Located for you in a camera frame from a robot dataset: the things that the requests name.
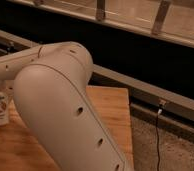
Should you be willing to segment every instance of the wooden table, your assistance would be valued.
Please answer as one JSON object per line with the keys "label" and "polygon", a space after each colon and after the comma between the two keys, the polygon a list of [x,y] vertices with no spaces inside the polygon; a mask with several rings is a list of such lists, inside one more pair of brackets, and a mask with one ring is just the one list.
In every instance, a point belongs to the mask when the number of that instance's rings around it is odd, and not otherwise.
{"label": "wooden table", "polygon": [[[87,87],[88,95],[133,166],[128,92],[123,88]],[[58,166],[24,125],[14,104],[10,124],[0,127],[0,171],[58,171]]]}

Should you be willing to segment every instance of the black cable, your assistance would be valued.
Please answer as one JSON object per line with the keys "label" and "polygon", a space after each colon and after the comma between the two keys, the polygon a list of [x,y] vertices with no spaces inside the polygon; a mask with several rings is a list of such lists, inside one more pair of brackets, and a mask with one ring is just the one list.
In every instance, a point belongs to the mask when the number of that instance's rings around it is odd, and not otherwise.
{"label": "black cable", "polygon": [[156,116],[156,136],[157,136],[156,148],[157,148],[157,155],[158,155],[158,162],[157,162],[157,169],[156,169],[157,171],[160,170],[160,160],[161,160],[161,158],[160,158],[160,148],[159,148],[160,138],[159,138],[159,129],[158,129],[158,122],[159,122],[159,115],[160,115],[159,111],[158,111],[157,116]]}

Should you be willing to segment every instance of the screw hole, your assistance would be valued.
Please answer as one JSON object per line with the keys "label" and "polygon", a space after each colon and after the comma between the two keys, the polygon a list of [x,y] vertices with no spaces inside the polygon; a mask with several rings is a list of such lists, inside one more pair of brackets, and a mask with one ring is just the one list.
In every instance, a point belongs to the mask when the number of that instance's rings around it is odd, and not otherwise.
{"label": "screw hole", "polygon": [[101,138],[101,139],[98,141],[97,146],[100,147],[100,146],[102,145],[102,143],[103,143],[103,139]]}
{"label": "screw hole", "polygon": [[69,50],[71,53],[76,53],[74,50]]}
{"label": "screw hole", "polygon": [[77,109],[77,116],[81,115],[82,112],[83,112],[83,108],[82,107],[78,108]]}
{"label": "screw hole", "polygon": [[8,68],[9,68],[8,65],[6,65],[6,71],[8,71]]}
{"label": "screw hole", "polygon": [[118,165],[116,165],[116,168],[115,168],[115,171],[118,171],[119,170],[119,164]]}

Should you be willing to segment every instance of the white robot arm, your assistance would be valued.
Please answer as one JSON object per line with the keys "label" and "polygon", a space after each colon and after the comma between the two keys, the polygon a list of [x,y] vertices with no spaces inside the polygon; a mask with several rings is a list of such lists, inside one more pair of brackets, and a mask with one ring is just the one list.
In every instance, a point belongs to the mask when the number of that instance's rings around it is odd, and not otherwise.
{"label": "white robot arm", "polygon": [[17,111],[63,171],[132,171],[86,95],[89,52],[74,42],[0,57]]}

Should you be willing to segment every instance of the black wall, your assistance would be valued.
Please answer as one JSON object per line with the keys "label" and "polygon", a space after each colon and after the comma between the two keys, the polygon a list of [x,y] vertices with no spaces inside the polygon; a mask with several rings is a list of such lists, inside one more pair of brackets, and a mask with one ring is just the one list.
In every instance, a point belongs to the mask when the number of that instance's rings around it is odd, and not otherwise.
{"label": "black wall", "polygon": [[94,63],[194,99],[194,49],[0,0],[0,29],[42,43],[77,41]]}

